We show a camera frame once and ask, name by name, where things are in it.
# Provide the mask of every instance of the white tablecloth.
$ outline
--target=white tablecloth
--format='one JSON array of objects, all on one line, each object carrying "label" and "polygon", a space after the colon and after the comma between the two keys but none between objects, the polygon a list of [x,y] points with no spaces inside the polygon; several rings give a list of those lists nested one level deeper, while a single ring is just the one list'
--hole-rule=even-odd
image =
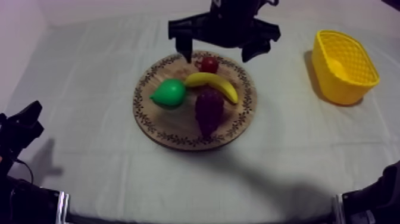
[{"label": "white tablecloth", "polygon": [[[154,62],[175,53],[170,17],[133,15],[52,29],[7,108],[38,99],[43,135],[20,158],[35,183],[71,194],[71,211],[105,219],[176,223],[275,222],[323,214],[337,193],[363,188],[400,159],[400,41],[331,23],[262,17],[280,25],[269,54],[242,64],[257,112],[223,150],[167,150],[132,113],[133,91]],[[359,39],[382,81],[360,105],[320,100],[310,76],[319,29]],[[239,49],[195,49],[241,61]],[[24,167],[14,176],[29,178]]]}]

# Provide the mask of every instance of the grape bunch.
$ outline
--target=grape bunch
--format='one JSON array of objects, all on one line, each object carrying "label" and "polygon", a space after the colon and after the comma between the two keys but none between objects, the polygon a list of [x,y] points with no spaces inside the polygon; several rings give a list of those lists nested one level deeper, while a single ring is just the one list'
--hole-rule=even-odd
[{"label": "grape bunch", "polygon": [[196,120],[204,138],[217,130],[224,112],[224,98],[219,91],[206,88],[196,100]]}]

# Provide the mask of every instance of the green fruit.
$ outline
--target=green fruit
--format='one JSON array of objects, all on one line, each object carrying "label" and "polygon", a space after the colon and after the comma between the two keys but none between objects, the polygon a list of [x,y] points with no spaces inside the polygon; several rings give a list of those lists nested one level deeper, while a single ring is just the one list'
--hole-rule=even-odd
[{"label": "green fruit", "polygon": [[167,106],[180,105],[185,99],[186,88],[179,79],[166,79],[158,89],[150,96],[157,104]]}]

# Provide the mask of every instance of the yellow banana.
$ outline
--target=yellow banana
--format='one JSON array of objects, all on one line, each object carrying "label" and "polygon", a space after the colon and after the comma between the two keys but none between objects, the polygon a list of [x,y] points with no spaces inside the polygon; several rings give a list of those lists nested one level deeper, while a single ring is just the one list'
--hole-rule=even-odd
[{"label": "yellow banana", "polygon": [[187,87],[196,87],[206,84],[222,92],[234,104],[238,103],[238,93],[235,88],[228,80],[219,75],[199,72],[191,74],[185,80],[185,86]]}]

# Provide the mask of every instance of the yellow basket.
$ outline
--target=yellow basket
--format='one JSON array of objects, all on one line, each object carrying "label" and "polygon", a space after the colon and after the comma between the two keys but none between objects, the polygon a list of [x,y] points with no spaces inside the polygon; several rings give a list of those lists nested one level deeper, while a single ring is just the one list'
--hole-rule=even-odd
[{"label": "yellow basket", "polygon": [[337,104],[355,104],[379,83],[378,72],[363,46],[344,33],[319,31],[312,63],[322,93]]}]

